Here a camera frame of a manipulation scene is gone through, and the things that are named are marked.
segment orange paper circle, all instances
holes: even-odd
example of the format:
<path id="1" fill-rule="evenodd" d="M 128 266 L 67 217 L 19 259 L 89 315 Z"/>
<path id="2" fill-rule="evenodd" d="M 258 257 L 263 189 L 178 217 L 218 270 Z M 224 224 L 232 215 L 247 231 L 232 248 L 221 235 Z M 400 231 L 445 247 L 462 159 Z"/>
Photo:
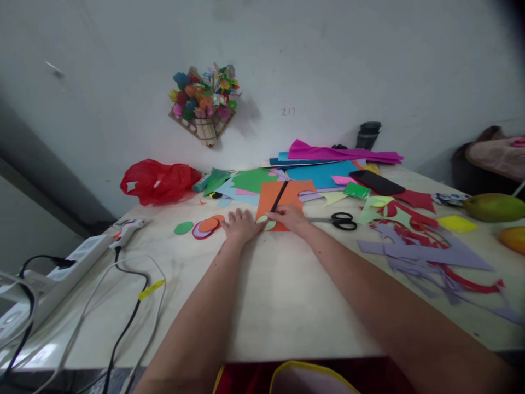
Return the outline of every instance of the orange paper circle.
<path id="1" fill-rule="evenodd" d="M 208 231 L 211 231 L 215 227 L 217 227 L 218 224 L 219 224 L 219 221 L 217 219 L 215 219 L 215 218 L 206 219 L 199 226 L 199 231 L 201 233 L 207 233 Z"/>
<path id="2" fill-rule="evenodd" d="M 222 216 L 222 215 L 215 215 L 215 216 L 212 216 L 210 219 L 217 219 L 218 221 L 223 222 L 224 221 L 224 216 Z"/>

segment scissors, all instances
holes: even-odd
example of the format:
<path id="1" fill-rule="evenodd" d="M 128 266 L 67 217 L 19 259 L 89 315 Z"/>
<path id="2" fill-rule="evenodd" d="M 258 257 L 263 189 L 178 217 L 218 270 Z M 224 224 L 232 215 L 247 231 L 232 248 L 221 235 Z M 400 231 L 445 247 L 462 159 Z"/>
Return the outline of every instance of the scissors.
<path id="1" fill-rule="evenodd" d="M 331 223 L 338 229 L 345 231 L 353 231 L 357 228 L 357 223 L 353 219 L 354 217 L 347 212 L 334 213 L 330 218 L 308 218 L 310 222 Z"/>

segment hand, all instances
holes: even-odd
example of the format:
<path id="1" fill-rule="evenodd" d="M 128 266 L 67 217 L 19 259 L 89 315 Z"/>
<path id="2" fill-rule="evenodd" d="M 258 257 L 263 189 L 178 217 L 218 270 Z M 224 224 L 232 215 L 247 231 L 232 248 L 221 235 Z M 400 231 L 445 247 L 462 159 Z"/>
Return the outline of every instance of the hand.
<path id="1" fill-rule="evenodd" d="M 245 210 L 242 212 L 239 208 L 237 208 L 235 214 L 230 212 L 228 216 L 230 218 L 229 224 L 220 222 L 221 227 L 226 233 L 226 238 L 239 242 L 242 245 L 260 233 L 268 223 L 268 221 L 255 223 L 250 211 Z"/>
<path id="2" fill-rule="evenodd" d="M 294 205 L 279 205 L 275 212 L 267 212 L 269 219 L 281 222 L 293 233 L 310 224 L 302 212 Z"/>

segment power strip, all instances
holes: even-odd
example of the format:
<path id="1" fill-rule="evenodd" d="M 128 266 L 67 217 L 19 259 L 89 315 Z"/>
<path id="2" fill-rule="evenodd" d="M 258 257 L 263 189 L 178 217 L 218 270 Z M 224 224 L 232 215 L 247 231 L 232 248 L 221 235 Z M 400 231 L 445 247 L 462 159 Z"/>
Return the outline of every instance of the power strip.
<path id="1" fill-rule="evenodd" d="M 40 297 L 34 314 L 32 332 L 35 332 L 42 325 L 112 242 L 113 238 L 109 235 L 88 238 L 67 257 L 68 260 L 76 261 L 71 267 L 55 268 L 47 276 L 30 270 L 25 272 L 25 279 L 39 293 Z M 0 317 L 0 343 L 12 335 L 18 334 L 28 318 L 29 302 L 15 304 Z"/>

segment black scissors handle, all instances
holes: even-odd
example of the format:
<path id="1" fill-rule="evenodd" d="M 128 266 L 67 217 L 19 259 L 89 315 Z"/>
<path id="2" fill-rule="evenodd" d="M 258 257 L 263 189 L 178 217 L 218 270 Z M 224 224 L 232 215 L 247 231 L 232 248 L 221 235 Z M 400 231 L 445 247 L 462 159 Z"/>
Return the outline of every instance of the black scissors handle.
<path id="1" fill-rule="evenodd" d="M 353 231 L 357 228 L 357 223 L 353 221 L 354 217 L 347 212 L 336 212 L 331 217 L 334 220 L 332 224 L 338 229 Z"/>

